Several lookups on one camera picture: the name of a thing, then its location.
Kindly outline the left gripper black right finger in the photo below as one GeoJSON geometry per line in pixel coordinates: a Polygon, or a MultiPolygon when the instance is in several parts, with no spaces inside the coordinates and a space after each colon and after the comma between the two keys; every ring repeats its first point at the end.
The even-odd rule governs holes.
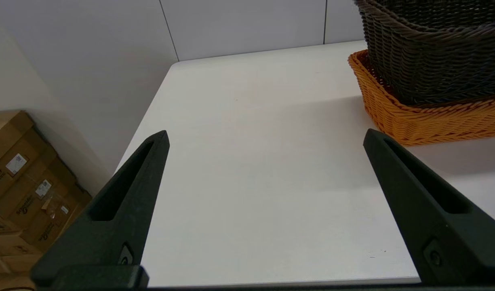
{"type": "Polygon", "coordinates": [[[388,135],[363,146],[421,282],[495,285],[495,219],[388,135]]]}

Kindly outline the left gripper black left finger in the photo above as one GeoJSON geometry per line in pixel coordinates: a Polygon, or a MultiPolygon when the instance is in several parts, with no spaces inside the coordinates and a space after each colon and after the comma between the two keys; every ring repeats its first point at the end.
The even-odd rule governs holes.
{"type": "Polygon", "coordinates": [[[35,264],[38,289],[145,289],[141,265],[170,142],[146,138],[35,264]]]}

